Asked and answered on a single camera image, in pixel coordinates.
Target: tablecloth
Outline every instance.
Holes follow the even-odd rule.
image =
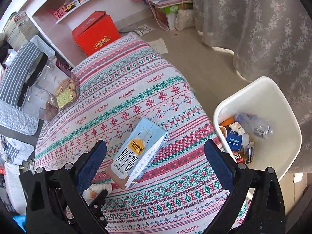
[[[220,141],[183,75],[134,33],[93,54],[74,72],[79,99],[44,124],[36,167],[61,168],[102,139],[107,156],[93,183],[113,185],[102,209],[110,233],[202,233],[229,192],[203,151],[207,139],[221,148]],[[121,190],[105,169],[141,117],[165,128],[170,139],[139,183]],[[247,208],[245,203],[235,226]]]

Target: red box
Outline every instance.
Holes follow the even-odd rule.
[[[105,11],[95,11],[72,34],[87,56],[121,37],[110,15]]]

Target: screw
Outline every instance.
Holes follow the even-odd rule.
[[[43,171],[43,167],[38,167],[36,173],[41,173]]]
[[[239,163],[238,165],[238,168],[244,170],[246,168],[246,165],[244,163]]]
[[[268,168],[268,172],[269,172],[269,173],[274,173],[274,169],[273,169],[272,167],[269,167],[269,168]]]
[[[73,164],[72,164],[72,163],[67,163],[67,164],[65,165],[65,169],[66,169],[66,170],[70,170],[71,168],[73,168]]]

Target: sheer curtain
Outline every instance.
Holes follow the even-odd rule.
[[[272,78],[302,131],[292,172],[312,172],[312,21],[299,0],[193,0],[195,24],[208,46],[233,50],[247,80]]]

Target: beige floor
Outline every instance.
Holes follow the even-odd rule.
[[[132,26],[147,24],[155,31],[143,36],[152,41],[163,38],[168,53],[163,57],[171,62],[185,76],[196,91],[197,99],[207,115],[212,118],[217,105],[248,84],[233,67],[232,56],[223,48],[211,48],[201,42],[194,28],[182,32],[166,32],[159,28],[153,18]],[[288,212],[302,196],[307,184],[304,175],[301,182],[293,184],[294,173],[286,173],[280,181],[285,210]]]

